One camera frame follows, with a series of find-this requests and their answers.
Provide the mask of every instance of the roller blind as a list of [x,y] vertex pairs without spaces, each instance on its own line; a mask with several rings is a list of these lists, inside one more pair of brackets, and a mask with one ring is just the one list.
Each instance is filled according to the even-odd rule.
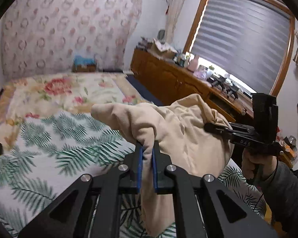
[[269,94],[288,47],[289,18],[262,0],[208,0],[191,53]]

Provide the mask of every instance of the metal screw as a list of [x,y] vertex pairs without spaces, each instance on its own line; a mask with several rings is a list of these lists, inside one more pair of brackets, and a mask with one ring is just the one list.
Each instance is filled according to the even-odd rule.
[[91,179],[91,176],[90,175],[82,175],[81,176],[81,180],[82,181],[90,181],[90,179]]
[[168,165],[167,166],[167,170],[170,172],[174,172],[177,169],[177,167],[175,165]]
[[128,165],[124,165],[124,164],[122,164],[122,165],[118,166],[118,169],[119,169],[120,171],[126,171],[126,170],[128,169]]
[[206,180],[207,182],[213,182],[214,176],[213,175],[205,175],[204,180]]

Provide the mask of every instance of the wooden dresser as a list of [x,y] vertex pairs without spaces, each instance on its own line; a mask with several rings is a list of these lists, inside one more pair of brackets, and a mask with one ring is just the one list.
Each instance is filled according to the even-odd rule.
[[247,113],[241,115],[246,107],[241,101],[227,98],[218,88],[212,88],[209,83],[197,79],[192,72],[174,63],[159,60],[146,51],[135,49],[131,70],[135,78],[164,105],[197,93],[228,121],[252,124],[253,112],[247,108]]

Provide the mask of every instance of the cabinet door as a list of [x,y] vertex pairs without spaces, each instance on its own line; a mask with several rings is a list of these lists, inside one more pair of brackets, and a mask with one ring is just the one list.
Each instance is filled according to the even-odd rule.
[[139,73],[145,66],[147,60],[147,52],[135,49],[130,69],[133,71],[136,79],[139,79]]
[[184,81],[179,81],[179,88],[178,88],[178,94],[177,99],[184,98],[191,94],[201,94],[200,91],[193,85],[186,83]]
[[139,72],[139,80],[148,91],[164,105],[170,105],[177,100],[178,77],[163,66],[156,58],[150,58]]
[[178,99],[178,77],[173,72],[162,70],[159,76],[161,85],[157,86],[157,96],[164,105],[171,105]]

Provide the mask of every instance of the curtain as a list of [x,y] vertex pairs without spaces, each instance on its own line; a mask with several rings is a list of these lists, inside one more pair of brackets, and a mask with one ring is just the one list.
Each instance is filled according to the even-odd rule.
[[124,69],[142,0],[16,0],[5,14],[6,80],[71,71],[75,55],[102,69]]
[[165,26],[165,41],[171,44],[184,0],[170,0]]

